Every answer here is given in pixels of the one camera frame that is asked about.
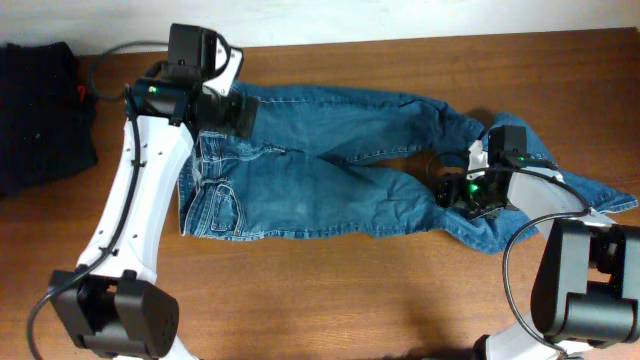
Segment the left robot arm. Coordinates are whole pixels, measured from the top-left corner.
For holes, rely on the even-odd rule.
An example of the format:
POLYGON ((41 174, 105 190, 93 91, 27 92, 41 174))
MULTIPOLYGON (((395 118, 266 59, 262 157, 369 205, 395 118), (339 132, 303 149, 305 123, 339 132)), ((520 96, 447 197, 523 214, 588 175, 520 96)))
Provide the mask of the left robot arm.
POLYGON ((126 87, 124 142, 101 219, 46 295, 73 344, 104 359, 189 359, 177 300, 156 285, 162 229, 202 131, 249 138, 257 103, 231 92, 243 52, 217 32, 170 27, 168 58, 126 87))

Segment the blue denim jeans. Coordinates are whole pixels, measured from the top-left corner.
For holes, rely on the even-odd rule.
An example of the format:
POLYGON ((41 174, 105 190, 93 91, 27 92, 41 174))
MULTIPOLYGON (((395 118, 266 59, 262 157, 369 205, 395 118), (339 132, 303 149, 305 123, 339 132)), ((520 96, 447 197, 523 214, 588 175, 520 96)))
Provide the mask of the blue denim jeans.
POLYGON ((446 166, 486 134, 447 103, 413 94, 236 83, 258 101, 248 139, 204 131, 178 181, 184 235, 229 241, 269 237, 375 237, 442 230, 487 254, 504 250, 527 216, 465 219, 438 206, 415 177, 387 161, 434 151, 446 166))

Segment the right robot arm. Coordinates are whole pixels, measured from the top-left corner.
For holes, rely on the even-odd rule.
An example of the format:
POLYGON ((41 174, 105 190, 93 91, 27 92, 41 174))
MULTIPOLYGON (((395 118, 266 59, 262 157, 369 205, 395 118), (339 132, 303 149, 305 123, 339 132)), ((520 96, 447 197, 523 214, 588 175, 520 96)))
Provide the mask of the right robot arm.
POLYGON ((558 168, 530 154, 526 130, 504 125, 468 149, 467 169, 443 177, 437 201, 483 217, 496 210, 529 219, 511 236, 502 259, 503 286, 516 319, 484 335, 475 359, 581 359, 585 352, 639 339, 639 229, 595 210, 558 168), (546 247, 531 292, 530 312, 514 301, 509 262, 516 240, 531 228, 546 247))

